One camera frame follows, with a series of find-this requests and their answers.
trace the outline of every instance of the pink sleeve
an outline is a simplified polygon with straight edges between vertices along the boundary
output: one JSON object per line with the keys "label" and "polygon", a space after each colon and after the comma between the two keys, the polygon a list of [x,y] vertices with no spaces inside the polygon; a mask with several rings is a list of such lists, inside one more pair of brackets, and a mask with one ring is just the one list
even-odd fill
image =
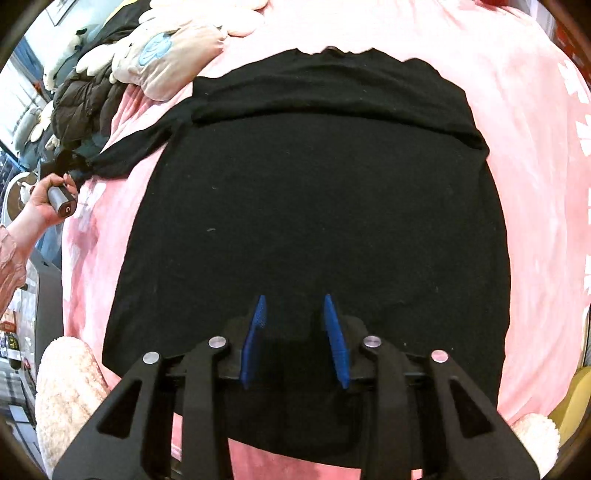
{"label": "pink sleeve", "polygon": [[0,313],[12,299],[14,291],[25,284],[27,278],[26,260],[17,250],[17,245],[6,230],[0,225]]}

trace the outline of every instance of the cushion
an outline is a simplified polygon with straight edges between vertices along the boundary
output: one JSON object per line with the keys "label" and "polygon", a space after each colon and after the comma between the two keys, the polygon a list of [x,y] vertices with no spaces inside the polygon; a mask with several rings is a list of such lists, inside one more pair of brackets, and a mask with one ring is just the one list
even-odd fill
{"label": "cushion", "polygon": [[21,153],[25,148],[25,144],[29,140],[33,128],[39,123],[40,115],[41,109],[37,106],[32,106],[22,117],[12,137],[12,144],[17,153]]}

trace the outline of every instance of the pink bed sheet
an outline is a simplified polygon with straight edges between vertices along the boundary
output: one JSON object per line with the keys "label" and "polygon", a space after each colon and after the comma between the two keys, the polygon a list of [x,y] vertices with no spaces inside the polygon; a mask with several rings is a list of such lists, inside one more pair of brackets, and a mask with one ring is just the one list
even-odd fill
{"label": "pink bed sheet", "polygon": [[[491,148],[511,259],[511,325],[498,409],[509,423],[531,412],[547,415],[576,370],[591,291],[591,95],[572,62],[531,18],[473,0],[271,0],[264,15],[264,26],[231,38],[201,74],[218,77],[291,48],[374,47],[399,60],[423,59],[464,88]],[[190,94],[188,85],[156,103],[130,86],[109,145],[153,124]],[[65,334],[88,343],[99,362],[129,232],[160,153],[126,180],[87,182],[64,228]],[[102,370],[113,387],[119,378]],[[179,435],[177,422],[176,446]],[[359,477],[230,445],[241,480]]]}

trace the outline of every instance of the human arm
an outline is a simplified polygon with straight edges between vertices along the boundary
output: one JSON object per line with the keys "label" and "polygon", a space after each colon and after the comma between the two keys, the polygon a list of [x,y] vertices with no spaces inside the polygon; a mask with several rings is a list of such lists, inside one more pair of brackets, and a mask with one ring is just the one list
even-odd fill
{"label": "human arm", "polygon": [[45,230],[63,221],[47,197],[51,186],[66,185],[77,196],[74,181],[68,175],[51,174],[34,188],[31,199],[8,227],[0,226],[0,312],[6,310],[14,291],[25,283],[26,264],[37,241]]}

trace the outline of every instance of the blue gripper pad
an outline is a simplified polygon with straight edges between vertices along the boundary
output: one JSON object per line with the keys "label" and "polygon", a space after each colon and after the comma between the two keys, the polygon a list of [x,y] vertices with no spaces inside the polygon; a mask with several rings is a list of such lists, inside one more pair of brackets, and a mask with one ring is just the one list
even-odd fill
{"label": "blue gripper pad", "polygon": [[252,315],[251,325],[248,329],[244,346],[242,347],[242,365],[240,368],[240,381],[244,388],[253,378],[258,363],[258,351],[261,344],[262,329],[267,324],[267,300],[264,295],[259,297],[255,313]]}
{"label": "blue gripper pad", "polygon": [[326,326],[326,333],[329,336],[336,377],[343,388],[348,388],[350,383],[349,350],[347,349],[345,337],[340,327],[335,304],[330,295],[324,297],[324,325]]}

